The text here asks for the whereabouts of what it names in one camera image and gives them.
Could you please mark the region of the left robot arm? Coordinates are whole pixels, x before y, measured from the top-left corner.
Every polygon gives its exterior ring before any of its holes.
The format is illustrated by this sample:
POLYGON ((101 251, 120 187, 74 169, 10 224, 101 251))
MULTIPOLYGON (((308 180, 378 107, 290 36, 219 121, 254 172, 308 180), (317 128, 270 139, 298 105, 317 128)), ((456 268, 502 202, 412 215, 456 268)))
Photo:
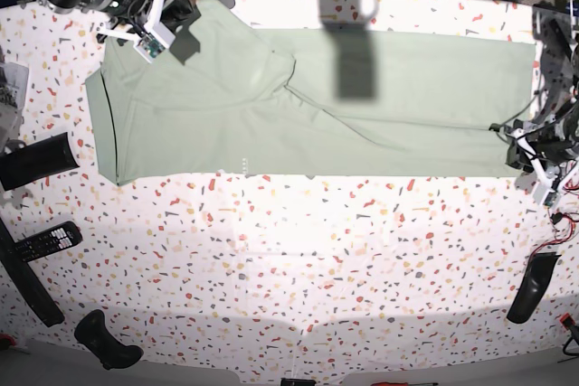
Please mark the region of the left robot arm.
POLYGON ((532 174, 535 201, 578 193, 578 0, 533 6, 539 78, 531 102, 489 129, 508 144, 508 166, 532 174))

